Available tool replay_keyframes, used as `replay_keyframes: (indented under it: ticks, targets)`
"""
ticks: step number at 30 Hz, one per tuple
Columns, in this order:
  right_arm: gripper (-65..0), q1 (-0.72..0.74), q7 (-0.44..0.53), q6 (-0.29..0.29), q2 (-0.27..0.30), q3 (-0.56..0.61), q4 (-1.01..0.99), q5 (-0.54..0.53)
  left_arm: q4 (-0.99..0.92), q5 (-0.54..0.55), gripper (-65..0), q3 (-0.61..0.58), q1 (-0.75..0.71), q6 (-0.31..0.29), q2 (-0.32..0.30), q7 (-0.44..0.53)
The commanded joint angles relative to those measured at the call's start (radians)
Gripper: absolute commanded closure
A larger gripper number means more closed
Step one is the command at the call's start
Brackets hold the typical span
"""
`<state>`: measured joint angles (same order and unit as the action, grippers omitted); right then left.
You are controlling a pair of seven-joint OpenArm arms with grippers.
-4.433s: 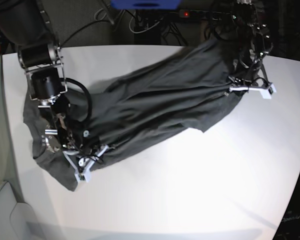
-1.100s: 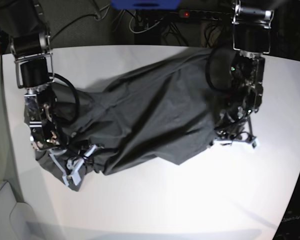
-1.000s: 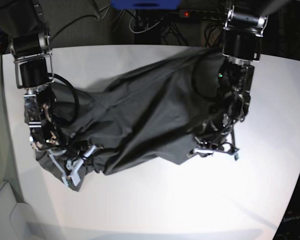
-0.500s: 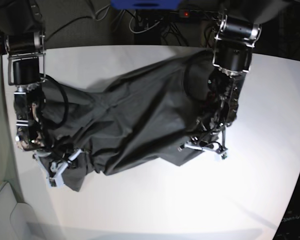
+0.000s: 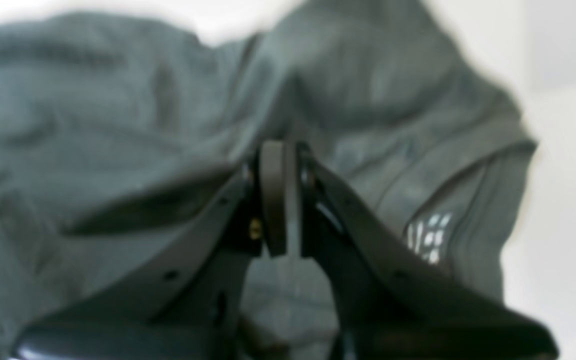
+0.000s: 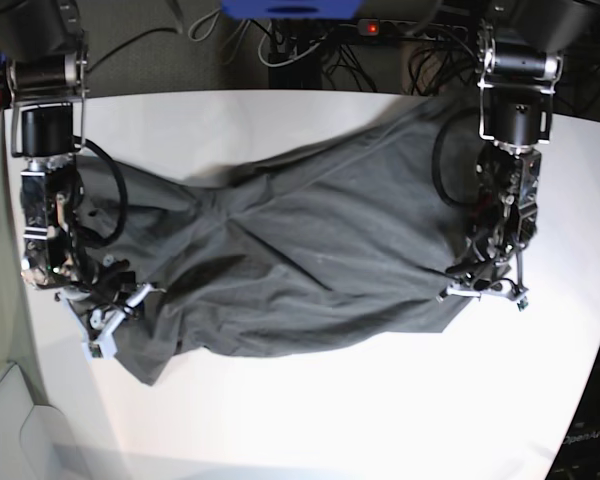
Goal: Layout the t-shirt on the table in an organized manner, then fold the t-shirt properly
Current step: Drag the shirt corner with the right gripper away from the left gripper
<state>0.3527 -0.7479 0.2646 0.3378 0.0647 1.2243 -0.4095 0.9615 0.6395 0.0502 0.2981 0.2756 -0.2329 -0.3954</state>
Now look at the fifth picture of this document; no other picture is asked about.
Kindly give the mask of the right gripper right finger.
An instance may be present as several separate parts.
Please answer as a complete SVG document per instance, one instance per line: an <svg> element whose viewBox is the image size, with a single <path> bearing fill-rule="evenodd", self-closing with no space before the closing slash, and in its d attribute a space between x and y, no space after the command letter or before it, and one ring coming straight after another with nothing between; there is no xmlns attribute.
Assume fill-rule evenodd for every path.
<svg viewBox="0 0 576 360"><path fill-rule="evenodd" d="M330 360L555 360L537 321L457 284L404 245L350 187L295 146L301 254L329 280Z"/></svg>

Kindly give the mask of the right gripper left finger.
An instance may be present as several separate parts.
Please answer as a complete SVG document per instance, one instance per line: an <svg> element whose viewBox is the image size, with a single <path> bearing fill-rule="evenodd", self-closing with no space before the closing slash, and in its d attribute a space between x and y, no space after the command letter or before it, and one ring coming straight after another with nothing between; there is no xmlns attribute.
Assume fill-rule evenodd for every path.
<svg viewBox="0 0 576 360"><path fill-rule="evenodd" d="M251 261L287 251L286 146L263 143L167 248L118 282L27 325L12 360L237 360Z"/></svg>

